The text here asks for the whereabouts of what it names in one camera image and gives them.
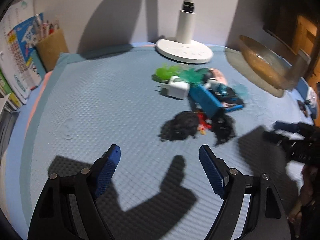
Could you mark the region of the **black-haired red figurine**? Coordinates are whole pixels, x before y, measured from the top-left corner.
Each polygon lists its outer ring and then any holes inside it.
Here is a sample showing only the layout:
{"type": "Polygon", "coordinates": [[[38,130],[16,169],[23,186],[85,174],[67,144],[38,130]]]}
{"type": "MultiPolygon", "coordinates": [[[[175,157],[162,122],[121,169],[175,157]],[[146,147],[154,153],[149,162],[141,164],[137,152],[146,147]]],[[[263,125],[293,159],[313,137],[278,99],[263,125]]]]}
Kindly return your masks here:
{"type": "Polygon", "coordinates": [[[202,111],[183,111],[166,121],[160,129],[161,141],[185,140],[188,137],[196,138],[197,132],[205,134],[213,127],[210,120],[202,111]]]}

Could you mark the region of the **blue power bank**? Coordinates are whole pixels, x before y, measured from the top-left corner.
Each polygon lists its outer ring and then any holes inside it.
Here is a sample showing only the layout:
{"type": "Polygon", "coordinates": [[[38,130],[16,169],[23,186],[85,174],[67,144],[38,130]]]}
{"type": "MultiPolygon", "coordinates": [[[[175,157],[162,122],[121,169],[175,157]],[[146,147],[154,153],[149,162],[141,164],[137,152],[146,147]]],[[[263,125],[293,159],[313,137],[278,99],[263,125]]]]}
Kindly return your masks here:
{"type": "Polygon", "coordinates": [[[203,85],[190,87],[189,96],[199,104],[209,118],[223,110],[221,102],[203,85]]]}

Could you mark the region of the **black card box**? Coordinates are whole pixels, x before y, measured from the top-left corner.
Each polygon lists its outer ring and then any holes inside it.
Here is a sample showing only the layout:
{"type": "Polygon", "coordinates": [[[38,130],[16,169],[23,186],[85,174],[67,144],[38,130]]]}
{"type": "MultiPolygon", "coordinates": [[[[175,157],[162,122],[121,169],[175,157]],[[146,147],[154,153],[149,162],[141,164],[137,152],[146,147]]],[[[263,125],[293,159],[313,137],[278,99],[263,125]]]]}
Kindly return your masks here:
{"type": "Polygon", "coordinates": [[[227,85],[219,83],[211,89],[211,93],[221,103],[226,113],[237,111],[245,107],[242,98],[227,85]]]}

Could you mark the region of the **pale blue translucent figure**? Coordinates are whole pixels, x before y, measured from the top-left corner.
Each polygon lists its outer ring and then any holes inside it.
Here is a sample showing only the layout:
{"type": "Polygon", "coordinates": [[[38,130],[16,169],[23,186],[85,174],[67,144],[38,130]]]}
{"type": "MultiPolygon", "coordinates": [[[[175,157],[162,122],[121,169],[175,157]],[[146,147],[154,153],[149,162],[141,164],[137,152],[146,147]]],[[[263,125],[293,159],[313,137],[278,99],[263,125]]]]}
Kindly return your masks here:
{"type": "Polygon", "coordinates": [[[236,92],[236,94],[238,94],[240,98],[242,98],[242,100],[249,99],[248,88],[243,84],[233,81],[231,84],[231,88],[236,92]]]}

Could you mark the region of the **dark-headed monkey figurine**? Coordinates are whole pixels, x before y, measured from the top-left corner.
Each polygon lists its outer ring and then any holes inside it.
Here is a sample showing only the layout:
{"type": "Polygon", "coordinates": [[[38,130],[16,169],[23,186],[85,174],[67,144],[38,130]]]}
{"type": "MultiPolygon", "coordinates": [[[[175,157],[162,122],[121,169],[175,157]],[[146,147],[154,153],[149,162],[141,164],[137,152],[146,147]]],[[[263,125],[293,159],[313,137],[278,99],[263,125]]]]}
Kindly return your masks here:
{"type": "Polygon", "coordinates": [[[221,83],[218,75],[209,68],[201,69],[201,82],[205,89],[213,89],[221,83]]]}

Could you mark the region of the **white charger plug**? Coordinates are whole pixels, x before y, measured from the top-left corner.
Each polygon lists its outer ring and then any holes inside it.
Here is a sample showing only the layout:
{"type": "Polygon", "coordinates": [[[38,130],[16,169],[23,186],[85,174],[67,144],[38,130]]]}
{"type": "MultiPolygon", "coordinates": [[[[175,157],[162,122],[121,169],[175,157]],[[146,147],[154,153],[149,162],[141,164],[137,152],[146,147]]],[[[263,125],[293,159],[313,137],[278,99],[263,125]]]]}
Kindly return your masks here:
{"type": "Polygon", "coordinates": [[[182,81],[179,76],[173,75],[169,80],[161,80],[155,76],[154,80],[159,83],[159,92],[163,96],[184,100],[189,94],[189,83],[182,81]]]}

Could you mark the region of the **teal translucent plastic figure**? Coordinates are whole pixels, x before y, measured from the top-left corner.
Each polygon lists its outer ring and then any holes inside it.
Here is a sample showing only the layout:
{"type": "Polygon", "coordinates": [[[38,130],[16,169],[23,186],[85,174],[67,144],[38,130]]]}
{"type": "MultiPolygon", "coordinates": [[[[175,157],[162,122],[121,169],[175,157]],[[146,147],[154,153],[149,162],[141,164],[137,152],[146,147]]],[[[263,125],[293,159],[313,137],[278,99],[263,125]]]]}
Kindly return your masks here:
{"type": "Polygon", "coordinates": [[[204,83],[203,78],[207,72],[207,68],[190,68],[188,70],[181,71],[178,76],[182,81],[188,83],[191,87],[195,87],[204,83]]]}

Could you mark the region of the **bright green plastic figure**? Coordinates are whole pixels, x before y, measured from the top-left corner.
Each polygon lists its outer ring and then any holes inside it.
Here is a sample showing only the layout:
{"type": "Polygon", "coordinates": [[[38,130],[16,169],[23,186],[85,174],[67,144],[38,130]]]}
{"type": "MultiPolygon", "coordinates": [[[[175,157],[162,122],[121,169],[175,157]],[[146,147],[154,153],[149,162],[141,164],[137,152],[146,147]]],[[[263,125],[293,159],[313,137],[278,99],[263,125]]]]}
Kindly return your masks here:
{"type": "Polygon", "coordinates": [[[163,64],[160,68],[157,68],[153,77],[159,81],[169,81],[172,76],[179,76],[182,71],[182,67],[179,65],[171,65],[163,64]]]}

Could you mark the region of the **blue textured table mat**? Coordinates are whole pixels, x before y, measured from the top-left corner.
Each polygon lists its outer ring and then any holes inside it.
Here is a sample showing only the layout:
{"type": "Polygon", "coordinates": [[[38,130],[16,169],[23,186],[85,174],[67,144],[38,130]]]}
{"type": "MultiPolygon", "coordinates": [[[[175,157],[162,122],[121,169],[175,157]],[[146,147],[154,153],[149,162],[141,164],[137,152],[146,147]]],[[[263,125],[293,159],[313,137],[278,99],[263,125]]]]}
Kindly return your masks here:
{"type": "Polygon", "coordinates": [[[204,239],[222,199],[214,193],[199,160],[208,145],[243,174],[267,173],[284,209],[290,211],[302,186],[302,166],[287,163],[262,133],[276,121],[312,123],[299,109],[300,94],[276,98],[247,80],[213,46],[207,68],[228,84],[248,88],[243,109],[233,111],[235,137],[217,145],[213,132],[161,141],[163,124],[195,109],[190,98],[160,94],[152,78],[171,61],[153,46],[110,47],[88,55],[62,54],[47,83],[31,93],[14,126],[6,156],[5,214],[27,238],[36,202],[51,173],[69,176],[90,167],[112,144],[120,162],[98,209],[116,239],[204,239]]]}

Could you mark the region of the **amber ribbed glass bowl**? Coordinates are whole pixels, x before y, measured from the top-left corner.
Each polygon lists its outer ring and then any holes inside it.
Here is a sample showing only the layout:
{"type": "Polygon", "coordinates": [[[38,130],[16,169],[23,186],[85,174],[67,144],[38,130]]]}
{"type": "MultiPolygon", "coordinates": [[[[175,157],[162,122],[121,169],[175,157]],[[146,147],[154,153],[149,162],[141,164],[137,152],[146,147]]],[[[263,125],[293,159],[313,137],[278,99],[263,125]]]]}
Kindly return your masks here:
{"type": "Polygon", "coordinates": [[[284,76],[291,68],[284,59],[258,41],[244,35],[239,36],[239,48],[255,73],[274,88],[282,89],[284,76]]]}

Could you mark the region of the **grey metal cylinder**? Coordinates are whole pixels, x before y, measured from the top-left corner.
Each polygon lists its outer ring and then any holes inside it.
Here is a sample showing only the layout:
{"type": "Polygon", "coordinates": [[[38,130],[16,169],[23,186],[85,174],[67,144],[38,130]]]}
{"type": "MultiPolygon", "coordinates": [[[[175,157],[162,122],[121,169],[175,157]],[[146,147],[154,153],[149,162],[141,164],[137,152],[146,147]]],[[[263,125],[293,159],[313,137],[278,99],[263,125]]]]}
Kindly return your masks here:
{"type": "Polygon", "coordinates": [[[300,78],[308,70],[310,62],[311,57],[304,50],[300,49],[298,51],[294,64],[291,66],[291,68],[286,72],[284,76],[282,89],[294,89],[298,85],[300,78]]]}

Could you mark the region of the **pink oval tag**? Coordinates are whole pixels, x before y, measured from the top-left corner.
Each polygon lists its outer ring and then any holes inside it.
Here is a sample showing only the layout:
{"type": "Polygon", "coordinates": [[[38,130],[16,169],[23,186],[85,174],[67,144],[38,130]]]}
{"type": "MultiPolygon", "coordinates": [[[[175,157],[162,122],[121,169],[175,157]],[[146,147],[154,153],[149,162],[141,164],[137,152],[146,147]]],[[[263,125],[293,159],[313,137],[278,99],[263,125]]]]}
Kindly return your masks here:
{"type": "Polygon", "coordinates": [[[220,70],[215,69],[215,68],[210,68],[209,70],[212,72],[213,78],[217,82],[222,83],[226,86],[228,85],[227,79],[225,78],[225,76],[223,75],[223,73],[220,70]]]}

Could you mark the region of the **round grey-green placemat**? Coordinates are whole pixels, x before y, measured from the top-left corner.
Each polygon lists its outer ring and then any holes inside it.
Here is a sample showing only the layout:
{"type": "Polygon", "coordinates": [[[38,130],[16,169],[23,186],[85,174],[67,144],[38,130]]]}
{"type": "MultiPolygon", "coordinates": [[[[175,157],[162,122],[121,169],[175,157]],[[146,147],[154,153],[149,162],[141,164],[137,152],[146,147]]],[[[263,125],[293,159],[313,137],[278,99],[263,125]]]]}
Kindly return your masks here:
{"type": "Polygon", "coordinates": [[[245,61],[240,51],[225,47],[224,52],[228,63],[251,83],[255,84],[257,87],[275,96],[276,98],[282,98],[284,96],[285,92],[282,89],[274,88],[253,71],[253,69],[245,61]]]}

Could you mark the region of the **brown pen holder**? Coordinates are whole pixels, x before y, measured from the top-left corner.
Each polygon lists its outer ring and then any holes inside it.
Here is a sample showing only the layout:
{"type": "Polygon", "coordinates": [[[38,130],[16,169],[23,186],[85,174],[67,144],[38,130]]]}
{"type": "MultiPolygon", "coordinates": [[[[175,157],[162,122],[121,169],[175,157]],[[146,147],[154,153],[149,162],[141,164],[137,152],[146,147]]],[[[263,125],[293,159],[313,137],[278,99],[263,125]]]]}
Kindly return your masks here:
{"type": "Polygon", "coordinates": [[[36,50],[46,72],[52,71],[60,54],[69,53],[63,30],[58,29],[42,39],[37,43],[36,50]]]}

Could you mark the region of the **stack of books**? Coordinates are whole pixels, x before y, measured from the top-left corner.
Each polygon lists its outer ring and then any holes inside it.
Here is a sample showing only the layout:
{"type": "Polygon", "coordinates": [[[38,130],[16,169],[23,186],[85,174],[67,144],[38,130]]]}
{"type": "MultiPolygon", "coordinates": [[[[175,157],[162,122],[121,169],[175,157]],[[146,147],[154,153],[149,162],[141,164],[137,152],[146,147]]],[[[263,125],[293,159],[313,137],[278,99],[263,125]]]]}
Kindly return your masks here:
{"type": "Polygon", "coordinates": [[[10,112],[27,103],[46,73],[36,51],[38,19],[43,20],[43,14],[35,14],[34,0],[22,0],[1,20],[1,96],[8,98],[5,109],[10,112]]]}

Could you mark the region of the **white desk lamp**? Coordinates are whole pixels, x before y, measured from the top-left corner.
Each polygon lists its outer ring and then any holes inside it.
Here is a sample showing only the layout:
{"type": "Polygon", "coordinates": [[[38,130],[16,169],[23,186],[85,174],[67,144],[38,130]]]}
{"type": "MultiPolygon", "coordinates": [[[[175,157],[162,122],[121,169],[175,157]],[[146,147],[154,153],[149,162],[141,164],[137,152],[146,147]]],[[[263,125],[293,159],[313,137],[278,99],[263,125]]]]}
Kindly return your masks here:
{"type": "Polygon", "coordinates": [[[156,50],[163,56],[191,64],[203,64],[213,57],[212,50],[205,44],[193,40],[195,29],[194,0],[184,0],[179,12],[176,36],[161,38],[156,42],[156,50]]]}

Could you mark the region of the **pens in holder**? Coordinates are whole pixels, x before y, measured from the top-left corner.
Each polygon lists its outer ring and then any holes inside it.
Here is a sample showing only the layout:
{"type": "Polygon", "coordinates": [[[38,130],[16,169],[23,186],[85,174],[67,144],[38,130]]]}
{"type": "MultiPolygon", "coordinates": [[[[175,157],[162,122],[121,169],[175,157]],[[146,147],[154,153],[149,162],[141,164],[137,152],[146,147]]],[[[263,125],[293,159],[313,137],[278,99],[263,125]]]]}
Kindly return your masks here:
{"type": "Polygon", "coordinates": [[[40,42],[42,39],[47,38],[55,31],[60,29],[60,22],[56,19],[54,22],[44,21],[43,14],[36,14],[33,21],[33,29],[37,41],[40,42]]]}

